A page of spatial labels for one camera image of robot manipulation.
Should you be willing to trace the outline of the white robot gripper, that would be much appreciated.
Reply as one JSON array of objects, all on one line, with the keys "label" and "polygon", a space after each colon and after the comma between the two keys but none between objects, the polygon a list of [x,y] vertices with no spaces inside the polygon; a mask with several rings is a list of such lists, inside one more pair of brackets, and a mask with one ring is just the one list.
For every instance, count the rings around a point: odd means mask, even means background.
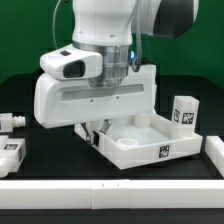
[{"label": "white robot gripper", "polygon": [[109,130],[109,119],[151,112],[155,105],[156,66],[129,70],[114,88],[91,88],[87,80],[60,81],[44,73],[36,83],[34,116],[45,128],[81,124],[85,141],[99,145],[99,134],[89,132],[86,122],[104,120],[100,131]]}]

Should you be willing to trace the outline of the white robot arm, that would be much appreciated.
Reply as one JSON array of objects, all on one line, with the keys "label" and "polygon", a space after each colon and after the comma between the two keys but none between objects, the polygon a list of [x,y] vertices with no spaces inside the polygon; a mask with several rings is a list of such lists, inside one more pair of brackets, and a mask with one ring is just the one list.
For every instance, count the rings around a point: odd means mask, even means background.
[{"label": "white robot arm", "polygon": [[45,128],[150,113],[154,65],[143,65],[141,36],[178,38],[194,24],[199,0],[73,0],[72,43],[43,55],[34,115]]}]

